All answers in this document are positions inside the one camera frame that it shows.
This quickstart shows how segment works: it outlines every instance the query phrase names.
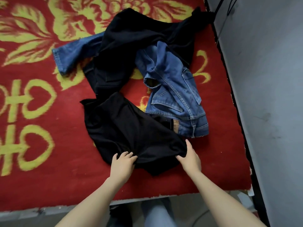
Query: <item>denim pocket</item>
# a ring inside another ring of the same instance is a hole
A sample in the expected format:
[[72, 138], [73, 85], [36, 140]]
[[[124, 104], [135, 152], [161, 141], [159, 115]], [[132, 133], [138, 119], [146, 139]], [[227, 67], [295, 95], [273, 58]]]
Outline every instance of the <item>denim pocket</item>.
[[191, 74], [191, 72], [189, 71], [189, 69], [186, 68], [182, 72], [182, 77], [183, 77], [186, 85], [190, 89], [191, 93], [193, 94], [195, 100], [197, 101], [198, 104], [200, 104], [201, 103], [201, 97], [200, 97], [199, 92], [197, 90], [197, 85], [196, 85], [195, 79], [194, 79], [193, 75]]
[[158, 90], [154, 89], [154, 91], [156, 92], [151, 99], [151, 104], [156, 108], [172, 114], [175, 114], [176, 111], [183, 112], [182, 107], [178, 105], [174, 97], [163, 85], [161, 85]]

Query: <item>floor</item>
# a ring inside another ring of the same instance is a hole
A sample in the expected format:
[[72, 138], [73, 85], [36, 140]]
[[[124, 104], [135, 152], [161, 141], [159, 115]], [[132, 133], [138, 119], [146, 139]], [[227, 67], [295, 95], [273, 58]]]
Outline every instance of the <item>floor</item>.
[[[232, 191], [230, 194], [239, 201], [239, 191]], [[181, 196], [170, 197], [177, 226], [205, 226], [217, 227], [210, 212], [207, 212], [207, 206], [203, 202], [200, 194], [186, 194]], [[128, 207], [133, 218], [133, 226], [144, 226], [144, 218], [140, 208], [140, 202], [129, 203]], [[0, 227], [53, 227], [55, 226], [66, 213], [55, 215], [41, 214], [35, 218], [26, 218], [15, 221], [0, 221]], [[105, 226], [105, 219], [100, 226]]]

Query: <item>hand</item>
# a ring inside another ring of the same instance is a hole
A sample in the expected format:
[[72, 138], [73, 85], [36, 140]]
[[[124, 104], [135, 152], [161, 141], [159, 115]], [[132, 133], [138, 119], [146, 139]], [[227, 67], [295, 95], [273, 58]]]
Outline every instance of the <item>hand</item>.
[[118, 154], [113, 156], [111, 174], [109, 176], [118, 186], [123, 186], [134, 169], [134, 162], [138, 156], [132, 156], [133, 153], [123, 152], [117, 159]]
[[182, 164], [182, 167], [188, 176], [192, 178], [197, 172], [201, 172], [201, 161], [188, 140], [186, 140], [186, 145], [186, 156], [183, 158], [178, 155], [176, 158]]

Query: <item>gray wall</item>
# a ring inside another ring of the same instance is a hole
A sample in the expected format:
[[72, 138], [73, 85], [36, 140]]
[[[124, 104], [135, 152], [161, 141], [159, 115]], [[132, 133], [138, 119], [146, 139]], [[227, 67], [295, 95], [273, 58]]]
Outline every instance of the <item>gray wall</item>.
[[301, 227], [303, 0], [237, 0], [219, 41], [270, 224]]

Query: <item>left hand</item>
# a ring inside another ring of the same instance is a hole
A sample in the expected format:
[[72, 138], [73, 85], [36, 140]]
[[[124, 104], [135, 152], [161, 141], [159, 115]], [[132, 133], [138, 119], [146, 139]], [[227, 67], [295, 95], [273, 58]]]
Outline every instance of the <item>left hand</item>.
[[134, 169], [134, 162], [138, 156], [133, 156], [133, 153], [123, 152], [117, 159], [117, 155], [113, 156], [111, 174], [109, 176], [114, 182], [118, 183], [119, 186], [123, 186]]

